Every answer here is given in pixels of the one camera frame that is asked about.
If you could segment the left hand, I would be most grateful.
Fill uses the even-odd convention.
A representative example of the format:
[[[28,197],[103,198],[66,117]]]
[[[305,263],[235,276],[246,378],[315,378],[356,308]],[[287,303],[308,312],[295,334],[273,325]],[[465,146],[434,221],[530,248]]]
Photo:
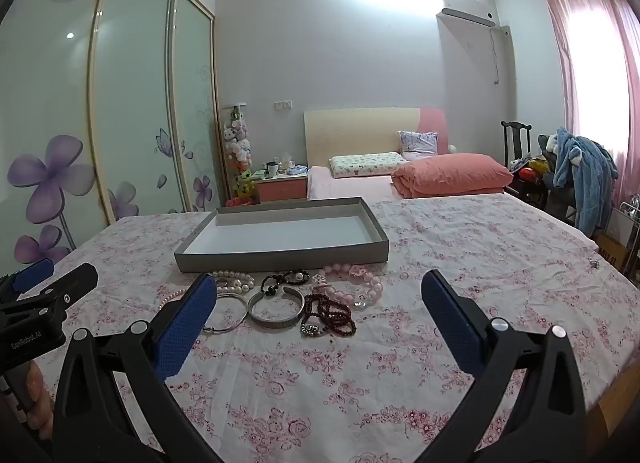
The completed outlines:
[[[43,375],[35,361],[29,362],[26,386],[29,397],[34,402],[34,406],[27,413],[27,423],[30,428],[38,431],[41,439],[50,439],[53,429],[53,401],[46,385],[44,385]]]

